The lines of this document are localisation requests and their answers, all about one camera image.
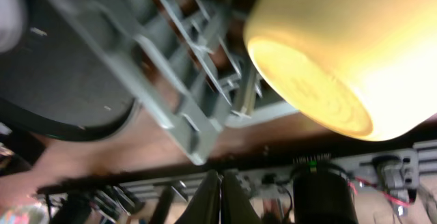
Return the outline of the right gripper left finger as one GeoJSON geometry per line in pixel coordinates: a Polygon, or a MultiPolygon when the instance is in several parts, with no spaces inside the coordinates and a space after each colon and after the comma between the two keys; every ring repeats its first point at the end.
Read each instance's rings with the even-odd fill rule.
{"type": "Polygon", "coordinates": [[[218,173],[210,170],[175,224],[218,224],[220,208],[221,181],[218,173]]]}

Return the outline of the grey round plate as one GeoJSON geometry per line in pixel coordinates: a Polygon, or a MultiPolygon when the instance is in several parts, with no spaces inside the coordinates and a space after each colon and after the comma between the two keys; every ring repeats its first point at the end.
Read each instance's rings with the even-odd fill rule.
{"type": "Polygon", "coordinates": [[[13,49],[27,26],[25,0],[1,0],[1,53],[13,49]]]}

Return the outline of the yellow bowl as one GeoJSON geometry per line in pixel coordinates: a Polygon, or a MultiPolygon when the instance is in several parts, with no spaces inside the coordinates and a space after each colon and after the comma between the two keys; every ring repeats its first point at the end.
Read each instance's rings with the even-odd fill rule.
{"type": "Polygon", "coordinates": [[[436,0],[257,0],[249,57],[285,101],[366,141],[436,114],[436,0]]]}

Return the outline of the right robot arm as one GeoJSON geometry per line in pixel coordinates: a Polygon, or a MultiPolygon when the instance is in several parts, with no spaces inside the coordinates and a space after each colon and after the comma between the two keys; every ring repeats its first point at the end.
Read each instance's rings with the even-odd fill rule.
{"type": "MultiPolygon", "coordinates": [[[[290,174],[295,223],[358,223],[348,180],[328,165],[290,174]]],[[[177,223],[262,223],[232,172],[209,171],[177,223]]]]}

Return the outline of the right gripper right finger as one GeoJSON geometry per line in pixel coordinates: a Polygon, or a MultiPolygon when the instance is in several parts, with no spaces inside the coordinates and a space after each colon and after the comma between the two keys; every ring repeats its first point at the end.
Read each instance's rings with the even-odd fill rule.
{"type": "Polygon", "coordinates": [[[221,223],[262,224],[249,197],[232,172],[224,173],[221,182],[221,223]]]}

